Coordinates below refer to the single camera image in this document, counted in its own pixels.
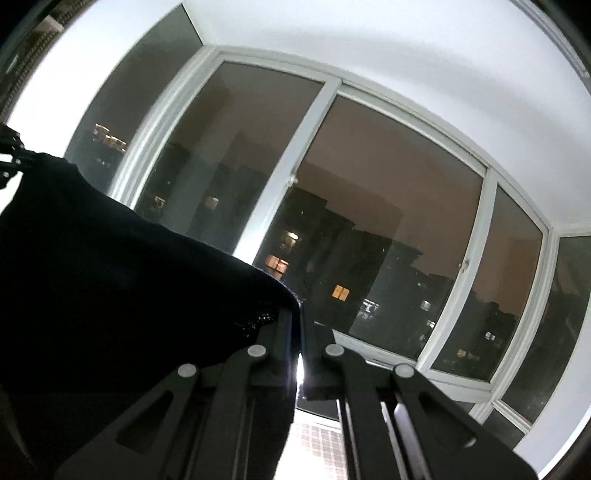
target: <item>lit window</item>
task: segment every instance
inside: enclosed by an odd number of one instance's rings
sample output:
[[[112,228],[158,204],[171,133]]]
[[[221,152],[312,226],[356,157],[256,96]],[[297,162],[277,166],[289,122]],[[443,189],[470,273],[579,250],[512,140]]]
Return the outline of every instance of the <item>lit window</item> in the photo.
[[[218,202],[219,202],[219,199],[217,199],[215,197],[207,197],[205,199],[205,208],[207,208],[209,210],[215,210]]]
[[[297,233],[284,230],[281,236],[281,248],[287,252],[291,252],[291,249],[294,248],[299,239],[300,236]]]
[[[164,200],[163,198],[160,198],[158,196],[154,196],[154,206],[156,208],[162,208],[164,206],[164,204],[166,203],[166,200]]]
[[[340,285],[337,285],[333,291],[333,297],[341,301],[345,301],[347,299],[347,295],[349,295],[349,289],[341,287]]]
[[[267,267],[275,268],[279,263],[279,258],[275,255],[269,255],[267,257],[267,261],[265,262]]]
[[[273,277],[277,280],[281,279],[285,271],[287,270],[287,266],[289,265],[288,262],[282,260],[275,255],[267,256],[267,260],[265,260],[265,264],[267,267],[271,268],[272,270],[269,272]]]
[[[285,271],[287,270],[287,265],[289,265],[289,263],[285,260],[279,260],[277,262],[277,266],[275,267],[275,269],[280,273],[285,273]]]

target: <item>metal bar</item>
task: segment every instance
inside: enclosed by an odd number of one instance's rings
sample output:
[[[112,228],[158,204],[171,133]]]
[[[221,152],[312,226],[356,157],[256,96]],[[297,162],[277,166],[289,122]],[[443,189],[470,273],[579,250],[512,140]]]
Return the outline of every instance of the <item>metal bar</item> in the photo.
[[[205,46],[177,73],[135,133],[109,186],[109,197],[135,207],[174,127],[221,62],[219,50]]]
[[[494,408],[490,401],[486,403],[479,403],[472,407],[470,410],[470,416],[482,425],[493,410]]]
[[[501,400],[496,400],[492,403],[492,406],[495,408],[497,412],[503,415],[507,420],[509,420],[513,425],[519,428],[523,433],[527,435],[530,432],[531,423],[525,417],[513,410],[513,408],[511,408],[505,402]]]
[[[498,173],[493,169],[489,169],[482,183],[474,227],[472,228],[470,241],[466,247],[466,255],[464,256],[462,267],[453,284],[452,291],[449,294],[441,316],[433,329],[433,333],[418,357],[417,370],[420,372],[426,372],[431,368],[464,308],[464,303],[476,278],[478,266],[480,265],[482,253],[486,245],[488,230],[491,226],[492,211],[495,207],[498,179]]]
[[[254,262],[265,235],[283,201],[283,197],[293,182],[294,174],[335,99],[339,86],[340,79],[331,78],[324,84],[322,90],[310,105],[308,112],[279,159],[275,170],[269,177],[267,185],[265,185],[242,231],[233,253],[234,257],[248,264]]]
[[[357,480],[400,480],[381,403],[369,379],[370,367],[358,353],[332,346],[337,349],[329,353],[327,347],[324,359],[338,365],[342,374]]]
[[[351,425],[345,412],[345,402],[343,400],[336,401],[337,411],[339,412],[339,421],[341,431],[343,433],[343,445],[345,447],[345,459],[347,461],[347,479],[358,480],[357,469],[355,468],[355,460],[353,453],[353,442],[351,439]]]

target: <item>dark clothing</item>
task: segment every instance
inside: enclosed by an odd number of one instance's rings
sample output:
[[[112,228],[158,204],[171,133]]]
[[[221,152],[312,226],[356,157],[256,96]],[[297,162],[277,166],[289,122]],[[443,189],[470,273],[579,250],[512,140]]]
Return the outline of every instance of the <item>dark clothing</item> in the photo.
[[[0,216],[0,294],[0,384],[47,476],[180,364],[223,362],[280,307],[298,316],[266,273],[143,220],[49,155]]]

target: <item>metal rivet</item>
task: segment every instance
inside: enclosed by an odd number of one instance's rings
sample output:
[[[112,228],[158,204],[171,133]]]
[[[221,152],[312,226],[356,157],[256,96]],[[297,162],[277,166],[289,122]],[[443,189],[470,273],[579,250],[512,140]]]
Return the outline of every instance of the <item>metal rivet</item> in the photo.
[[[248,355],[258,358],[260,356],[265,355],[267,349],[262,345],[251,345],[248,347]]]
[[[330,345],[326,345],[324,349],[326,355],[328,356],[341,356],[345,353],[345,349],[342,345],[337,345],[336,343],[331,343]]]
[[[193,364],[184,364],[178,368],[178,374],[183,378],[192,377],[197,373],[197,367]]]
[[[394,372],[401,378],[411,378],[414,375],[414,368],[409,364],[396,365]]]

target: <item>black fabric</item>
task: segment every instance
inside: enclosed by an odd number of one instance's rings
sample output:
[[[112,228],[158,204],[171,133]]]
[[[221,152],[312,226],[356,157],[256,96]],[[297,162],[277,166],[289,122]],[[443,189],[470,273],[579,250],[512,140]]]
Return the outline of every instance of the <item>black fabric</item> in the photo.
[[[49,155],[0,216],[0,293],[0,384],[47,476],[178,365],[224,361],[280,307],[298,315],[270,276],[141,219]]]

